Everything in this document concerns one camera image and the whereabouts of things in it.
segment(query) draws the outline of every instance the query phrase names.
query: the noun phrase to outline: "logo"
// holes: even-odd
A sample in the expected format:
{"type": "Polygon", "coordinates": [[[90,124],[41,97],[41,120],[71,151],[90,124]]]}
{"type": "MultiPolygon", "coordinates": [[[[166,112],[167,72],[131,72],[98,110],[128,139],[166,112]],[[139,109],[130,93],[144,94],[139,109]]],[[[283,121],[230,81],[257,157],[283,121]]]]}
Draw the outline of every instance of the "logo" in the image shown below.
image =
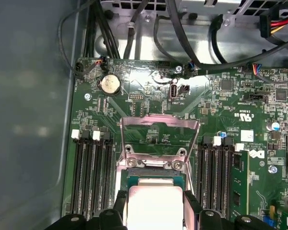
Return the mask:
{"type": "Polygon", "coordinates": [[[235,117],[240,117],[241,121],[251,122],[252,118],[254,118],[254,114],[245,114],[245,113],[235,113],[235,117]]]}
{"type": "Polygon", "coordinates": [[[258,157],[260,159],[264,159],[264,150],[258,150],[258,151],[251,150],[251,151],[249,151],[249,155],[252,158],[258,157]]]}

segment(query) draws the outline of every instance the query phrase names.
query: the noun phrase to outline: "black cable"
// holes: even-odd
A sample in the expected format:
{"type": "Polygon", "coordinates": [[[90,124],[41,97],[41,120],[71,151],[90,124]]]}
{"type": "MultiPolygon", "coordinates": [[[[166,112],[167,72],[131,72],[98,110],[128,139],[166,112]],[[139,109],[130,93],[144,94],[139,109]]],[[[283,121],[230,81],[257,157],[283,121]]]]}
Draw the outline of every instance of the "black cable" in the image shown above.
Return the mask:
{"type": "Polygon", "coordinates": [[[103,13],[103,9],[102,9],[100,1],[97,1],[96,3],[94,3],[94,13],[96,15],[97,22],[99,24],[99,28],[100,28],[102,37],[104,39],[109,57],[110,58],[119,58],[118,49],[117,49],[117,46],[115,43],[115,39],[114,39],[112,31],[109,27],[107,19],[103,13]]]}
{"type": "Polygon", "coordinates": [[[94,56],[95,35],[96,35],[96,17],[94,14],[93,6],[90,6],[84,39],[83,57],[92,58],[94,56]]]}
{"type": "Polygon", "coordinates": [[[214,54],[222,64],[225,64],[227,63],[227,61],[223,58],[216,41],[216,34],[218,30],[221,28],[222,23],[223,23],[223,15],[221,14],[211,21],[211,24],[209,26],[209,33],[211,36],[211,46],[214,54]]]}
{"type": "Polygon", "coordinates": [[[112,46],[112,51],[114,53],[114,57],[117,59],[120,59],[120,53],[119,53],[119,49],[117,47],[117,44],[115,42],[115,38],[113,36],[112,30],[108,24],[107,18],[104,14],[104,11],[102,9],[101,3],[100,1],[96,2],[96,10],[99,11],[99,17],[102,23],[102,27],[104,28],[106,35],[110,41],[110,44],[112,46]]]}
{"type": "Polygon", "coordinates": [[[154,42],[155,42],[155,45],[156,47],[158,48],[158,50],[164,54],[165,56],[167,56],[171,61],[174,61],[174,62],[178,62],[178,63],[181,63],[181,61],[177,60],[176,58],[174,58],[171,54],[169,54],[163,47],[162,45],[160,44],[159,40],[158,40],[158,37],[157,37],[157,34],[158,34],[158,29],[159,29],[159,21],[160,20],[170,20],[169,17],[166,17],[166,16],[157,16],[156,19],[155,19],[155,23],[154,23],[154,42]]]}
{"type": "Polygon", "coordinates": [[[131,48],[133,44],[133,38],[134,38],[135,31],[133,28],[128,28],[128,35],[127,35],[127,45],[124,51],[124,59],[129,59],[131,48]]]}
{"type": "Polygon", "coordinates": [[[283,40],[279,39],[274,35],[271,35],[269,38],[266,38],[266,40],[276,46],[280,46],[285,43],[283,40]]]}
{"type": "Polygon", "coordinates": [[[91,70],[96,66],[96,64],[91,65],[88,69],[84,70],[83,72],[79,72],[76,69],[74,69],[71,64],[69,63],[69,60],[66,56],[65,50],[64,50],[64,46],[63,46],[63,41],[62,41],[62,27],[64,22],[71,16],[73,16],[74,14],[77,14],[81,11],[83,11],[84,9],[86,9],[87,7],[89,7],[90,5],[92,5],[96,0],[89,0],[86,3],[82,4],[78,9],[73,10],[72,12],[66,14],[59,22],[59,26],[58,26],[58,39],[59,39],[59,49],[60,49],[60,54],[66,64],[66,66],[73,72],[79,75],[85,75],[88,74],[89,72],[91,72],[91,70]]]}
{"type": "MultiPolygon", "coordinates": [[[[135,23],[136,20],[138,19],[139,15],[141,14],[141,12],[145,9],[145,7],[148,5],[150,0],[142,0],[142,2],[140,3],[139,7],[135,10],[130,22],[131,23],[135,23]]],[[[128,59],[130,56],[130,52],[131,52],[131,48],[132,48],[132,44],[133,44],[133,39],[134,39],[134,34],[135,34],[135,30],[134,28],[130,27],[128,29],[128,36],[127,36],[127,45],[125,48],[125,52],[124,52],[124,59],[128,59]]]]}
{"type": "Polygon", "coordinates": [[[107,53],[108,53],[110,58],[115,58],[114,52],[113,52],[113,49],[112,49],[112,45],[110,43],[110,40],[109,40],[109,37],[107,35],[106,29],[103,27],[103,24],[102,24],[101,19],[100,19],[101,13],[98,10],[96,10],[96,8],[94,9],[94,13],[96,14],[96,19],[97,19],[97,22],[99,24],[99,28],[100,28],[102,37],[104,39],[105,46],[107,48],[107,53]]]}
{"type": "Polygon", "coordinates": [[[241,65],[245,65],[249,62],[256,62],[260,59],[263,59],[265,57],[268,57],[276,52],[278,52],[279,50],[282,50],[285,47],[288,47],[288,42],[285,42],[284,44],[277,46],[273,49],[270,49],[269,51],[266,51],[262,54],[258,54],[256,56],[253,57],[249,57],[243,60],[239,60],[239,61],[234,61],[234,62],[230,62],[230,63],[226,63],[226,64],[205,64],[205,63],[201,63],[199,61],[199,59],[197,58],[197,56],[195,55],[189,41],[188,38],[186,36],[186,33],[184,32],[184,29],[181,25],[181,22],[179,20],[179,16],[178,16],[178,12],[177,12],[177,7],[176,7],[176,3],[175,0],[165,0],[166,5],[167,5],[167,9],[168,9],[168,14],[169,17],[173,23],[174,26],[174,30],[176,33],[176,36],[181,44],[181,46],[183,47],[183,49],[185,50],[185,52],[188,54],[188,56],[191,58],[191,60],[193,61],[193,63],[200,69],[205,69],[205,70],[222,70],[222,69],[229,69],[232,67],[236,67],[236,66],[241,66],[241,65]]]}

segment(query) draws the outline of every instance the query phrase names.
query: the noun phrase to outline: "capacitor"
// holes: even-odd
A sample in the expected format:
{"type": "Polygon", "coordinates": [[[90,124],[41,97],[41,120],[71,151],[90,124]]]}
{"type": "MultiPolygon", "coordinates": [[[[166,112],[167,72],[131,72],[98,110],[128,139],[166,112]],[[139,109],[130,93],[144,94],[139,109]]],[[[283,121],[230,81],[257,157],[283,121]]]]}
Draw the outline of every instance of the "capacitor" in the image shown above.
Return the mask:
{"type": "Polygon", "coordinates": [[[278,122],[269,122],[269,123],[266,125],[266,128],[267,128],[267,130],[269,130],[269,131],[279,131],[280,125],[279,125],[278,122]]]}
{"type": "Polygon", "coordinates": [[[222,139],[227,137],[227,133],[226,132],[223,132],[223,131],[218,131],[216,133],[219,137],[221,137],[222,139]]]}
{"type": "Polygon", "coordinates": [[[100,89],[108,96],[114,96],[120,92],[120,80],[117,76],[109,74],[99,82],[100,89]]]}
{"type": "Polygon", "coordinates": [[[274,165],[270,165],[268,168],[269,173],[274,174],[277,173],[277,167],[274,165]]]}

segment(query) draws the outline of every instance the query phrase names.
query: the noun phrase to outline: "motherboard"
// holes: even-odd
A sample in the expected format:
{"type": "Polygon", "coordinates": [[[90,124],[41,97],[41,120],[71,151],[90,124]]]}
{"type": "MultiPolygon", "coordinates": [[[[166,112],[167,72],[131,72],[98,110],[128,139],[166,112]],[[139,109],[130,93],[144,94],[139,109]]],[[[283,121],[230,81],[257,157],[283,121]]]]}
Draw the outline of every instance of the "motherboard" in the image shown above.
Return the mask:
{"type": "Polygon", "coordinates": [[[203,208],[288,229],[288,85],[281,83],[288,69],[262,67],[262,76],[280,82],[269,84],[248,67],[213,72],[96,58],[76,66],[96,62],[74,82],[63,216],[90,219],[112,207],[117,187],[127,190],[132,169],[145,163],[128,162],[117,181],[119,161],[135,152],[186,156],[188,173],[179,161],[167,170],[203,208]]]}

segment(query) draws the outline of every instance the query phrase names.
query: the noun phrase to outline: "red cable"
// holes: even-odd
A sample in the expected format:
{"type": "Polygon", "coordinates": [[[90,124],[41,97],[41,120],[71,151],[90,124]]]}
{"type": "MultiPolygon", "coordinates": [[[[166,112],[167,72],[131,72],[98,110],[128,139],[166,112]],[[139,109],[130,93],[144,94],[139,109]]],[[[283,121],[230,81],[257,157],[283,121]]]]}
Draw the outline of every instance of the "red cable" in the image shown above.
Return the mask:
{"type": "Polygon", "coordinates": [[[271,23],[271,26],[280,26],[280,25],[286,25],[286,24],[288,24],[288,19],[280,21],[280,22],[276,22],[276,23],[271,23]]]}

